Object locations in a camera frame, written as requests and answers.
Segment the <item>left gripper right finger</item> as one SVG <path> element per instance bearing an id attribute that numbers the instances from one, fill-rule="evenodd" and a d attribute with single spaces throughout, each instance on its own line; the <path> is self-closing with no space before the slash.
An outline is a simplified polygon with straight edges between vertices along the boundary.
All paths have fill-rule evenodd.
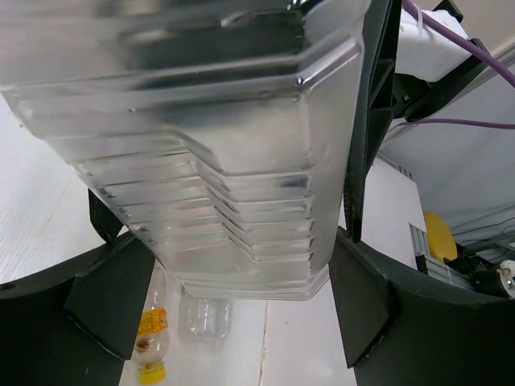
<path id="1" fill-rule="evenodd" d="M 329 273 L 359 385 L 513 384 L 513 301 L 428 277 L 344 229 Z"/>

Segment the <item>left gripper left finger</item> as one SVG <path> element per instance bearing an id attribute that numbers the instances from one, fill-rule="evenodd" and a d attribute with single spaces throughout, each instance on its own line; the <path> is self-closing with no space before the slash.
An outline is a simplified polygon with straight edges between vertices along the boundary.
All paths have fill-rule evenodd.
<path id="1" fill-rule="evenodd" d="M 117 385 L 155 257 L 128 233 L 1 286 L 3 385 Z"/>

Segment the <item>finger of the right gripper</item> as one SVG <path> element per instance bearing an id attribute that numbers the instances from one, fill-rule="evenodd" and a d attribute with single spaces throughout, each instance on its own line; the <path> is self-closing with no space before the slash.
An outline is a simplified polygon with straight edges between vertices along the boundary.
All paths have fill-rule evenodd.
<path id="1" fill-rule="evenodd" d="M 113 242 L 122 230 L 122 222 L 88 190 L 89 218 L 98 236 L 105 242 Z"/>
<path id="2" fill-rule="evenodd" d="M 353 241 L 361 239 L 366 177 L 393 120 L 401 13 L 400 0 L 372 1 L 363 24 L 365 53 L 344 180 L 344 214 Z"/>

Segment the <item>small clear bottle yellow cap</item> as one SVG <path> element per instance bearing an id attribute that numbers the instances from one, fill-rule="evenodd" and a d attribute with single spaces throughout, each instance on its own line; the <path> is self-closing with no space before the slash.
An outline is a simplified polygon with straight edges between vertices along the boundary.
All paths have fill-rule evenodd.
<path id="1" fill-rule="evenodd" d="M 170 342 L 166 294 L 164 272 L 156 266 L 150 277 L 132 357 L 140 385 L 156 385 L 166 378 L 164 357 Z"/>

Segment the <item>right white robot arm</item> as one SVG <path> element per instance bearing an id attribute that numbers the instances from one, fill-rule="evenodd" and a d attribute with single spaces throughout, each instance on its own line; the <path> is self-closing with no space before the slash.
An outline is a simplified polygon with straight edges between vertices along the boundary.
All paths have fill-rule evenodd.
<path id="1" fill-rule="evenodd" d="M 173 166 L 240 203 L 336 197 L 350 186 L 351 232 L 361 233 L 365 175 L 393 118 L 430 122 L 483 67 L 503 68 L 470 39 L 449 1 L 107 2 L 104 16 L 159 17 L 120 33 L 113 52 L 144 75 L 123 110 L 153 125 L 104 125 L 77 164 L 93 193 L 122 204 L 138 183 Z"/>

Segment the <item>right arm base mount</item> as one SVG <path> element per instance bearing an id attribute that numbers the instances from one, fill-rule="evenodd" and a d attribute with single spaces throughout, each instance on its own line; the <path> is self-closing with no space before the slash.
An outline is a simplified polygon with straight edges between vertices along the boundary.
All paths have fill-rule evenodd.
<path id="1" fill-rule="evenodd" d="M 476 292 L 514 299 L 514 233 L 457 245 Z"/>

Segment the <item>clear water bottle green label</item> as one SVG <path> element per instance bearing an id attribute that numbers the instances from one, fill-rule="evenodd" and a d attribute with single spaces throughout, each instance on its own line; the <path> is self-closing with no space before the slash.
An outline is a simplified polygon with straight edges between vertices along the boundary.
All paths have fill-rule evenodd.
<path id="1" fill-rule="evenodd" d="M 197 298 L 183 292 L 179 304 L 178 335 L 186 342 L 223 347 L 233 320 L 233 301 Z"/>

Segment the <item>large square clear bottle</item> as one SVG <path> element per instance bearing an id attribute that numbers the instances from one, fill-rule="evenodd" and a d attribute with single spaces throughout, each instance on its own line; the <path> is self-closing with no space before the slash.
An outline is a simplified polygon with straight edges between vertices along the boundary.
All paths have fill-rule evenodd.
<path id="1" fill-rule="evenodd" d="M 366 1 L 4 1 L 14 115 L 200 298 L 328 280 Z"/>

